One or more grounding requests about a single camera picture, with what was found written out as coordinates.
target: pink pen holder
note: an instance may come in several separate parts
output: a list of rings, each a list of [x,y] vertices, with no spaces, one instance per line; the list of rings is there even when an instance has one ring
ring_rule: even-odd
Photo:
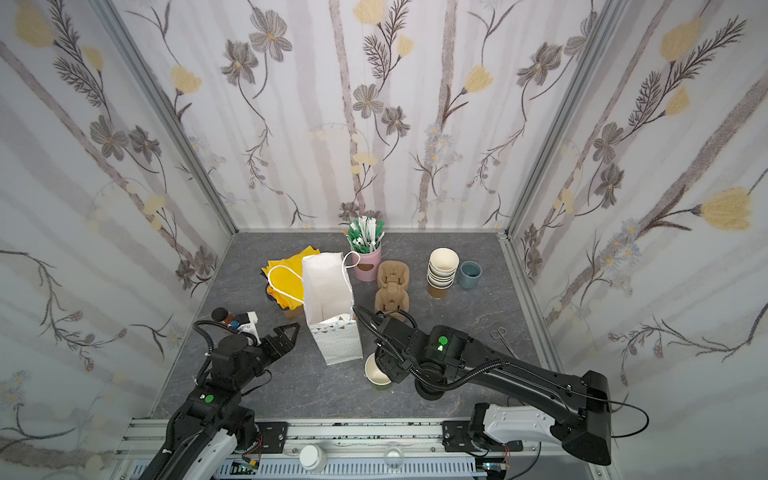
[[[382,246],[372,253],[360,253],[360,262],[353,268],[355,277],[361,282],[372,282],[379,275],[379,264],[382,262]]]

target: wall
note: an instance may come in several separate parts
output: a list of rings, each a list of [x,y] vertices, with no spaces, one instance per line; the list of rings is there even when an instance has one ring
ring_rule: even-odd
[[[515,232],[566,370],[650,413],[628,480],[764,476],[766,27],[765,2],[630,2]]]
[[[87,2],[0,12],[0,476],[100,478],[229,235]]]
[[[500,229],[602,2],[115,4],[238,227]]]

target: white rope handle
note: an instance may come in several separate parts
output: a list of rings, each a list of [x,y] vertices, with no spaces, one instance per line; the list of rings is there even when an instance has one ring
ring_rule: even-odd
[[[355,263],[354,265],[350,265],[350,266],[347,266],[347,265],[346,265],[346,258],[347,258],[347,257],[348,257],[348,256],[349,256],[351,253],[354,253],[355,255],[357,255],[357,263]],[[358,263],[360,263],[360,260],[361,260],[361,259],[362,259],[362,257],[360,256],[360,254],[359,254],[359,253],[357,253],[355,250],[351,250],[351,251],[347,252],[347,254],[344,256],[344,259],[341,261],[341,264],[344,266],[344,268],[354,268],[354,267],[356,267],[356,266],[358,265]]]
[[[299,299],[297,299],[295,296],[292,296],[292,295],[288,295],[287,293],[283,292],[282,290],[278,290],[278,289],[277,289],[277,287],[275,287],[275,286],[272,284],[272,272],[274,272],[274,271],[275,271],[275,270],[277,270],[278,268],[284,268],[284,269],[288,270],[288,271],[289,271],[289,272],[291,272],[293,275],[296,275],[296,276],[298,276],[298,277],[299,277],[299,280],[302,280],[302,281],[303,281],[303,278],[301,278],[301,275],[299,275],[298,273],[294,272],[294,271],[293,271],[293,269],[291,269],[290,267],[288,267],[288,266],[285,266],[285,265],[275,265],[275,266],[273,266],[273,267],[270,269],[269,273],[266,275],[266,281],[267,281],[267,282],[268,282],[268,284],[269,284],[269,285],[272,287],[272,290],[274,290],[274,291],[278,292],[280,295],[283,295],[283,296],[287,296],[288,298],[290,298],[290,299],[292,299],[292,300],[295,300],[295,301],[297,301],[297,302],[299,302],[299,303],[301,303],[301,304],[303,305],[303,304],[304,304],[304,300],[299,300]]]

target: marble-pattern tabletop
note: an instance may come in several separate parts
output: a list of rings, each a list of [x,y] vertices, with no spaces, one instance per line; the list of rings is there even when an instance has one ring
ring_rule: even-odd
[[[220,270],[205,300],[200,318],[223,306],[230,312],[256,311],[259,334],[297,321],[300,330],[296,347],[269,367],[270,383],[243,398],[257,418],[376,418],[469,416],[477,402],[504,405],[507,397],[477,385],[464,385],[447,392],[440,400],[427,401],[414,390],[413,379],[379,391],[363,372],[365,358],[376,349],[373,335],[360,327],[363,359],[327,366],[317,348],[304,315],[286,320],[278,305],[266,296],[266,279],[261,268],[268,260],[279,260],[300,252],[308,245],[322,252],[346,252],[349,245],[341,233],[238,233],[221,262]],[[464,290],[455,284],[441,300],[429,296],[426,267],[429,254],[437,247],[450,247],[462,261],[473,260],[483,268],[479,286]],[[492,329],[503,326],[515,353],[524,361],[538,364],[528,327],[515,295],[510,273],[495,233],[396,233],[386,234],[384,260],[409,265],[410,313],[419,328],[429,332],[443,324],[463,330],[487,345],[504,350],[500,340],[491,339]],[[357,280],[349,270],[357,303],[373,310],[376,282]],[[223,330],[208,328],[214,340]],[[152,417],[166,419],[194,387],[193,378],[206,351],[203,339],[192,332],[183,345],[165,390]],[[255,379],[248,387],[263,382]],[[510,405],[519,405],[514,399]]]

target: yellow cloth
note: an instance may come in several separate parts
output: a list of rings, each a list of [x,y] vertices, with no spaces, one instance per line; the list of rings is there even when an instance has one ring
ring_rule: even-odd
[[[270,270],[272,270],[275,266],[284,265],[301,276],[303,275],[301,267],[302,259],[309,255],[317,255],[318,253],[320,253],[320,250],[310,246],[302,250],[301,253],[297,253],[290,258],[283,260],[270,260],[267,264],[267,267],[261,269],[261,271],[264,272],[264,275],[269,276]],[[278,290],[288,293],[291,296],[295,296],[296,298],[302,300],[304,298],[304,285],[301,283],[301,279],[284,268],[279,268],[275,270],[275,273],[272,274],[272,285],[274,285]],[[272,288],[272,286],[268,286],[266,288],[266,292],[273,296],[275,300],[277,300],[277,304],[280,305],[280,308],[290,308],[291,310],[295,310],[302,305],[302,303],[299,303],[278,293],[275,291],[275,289]]]

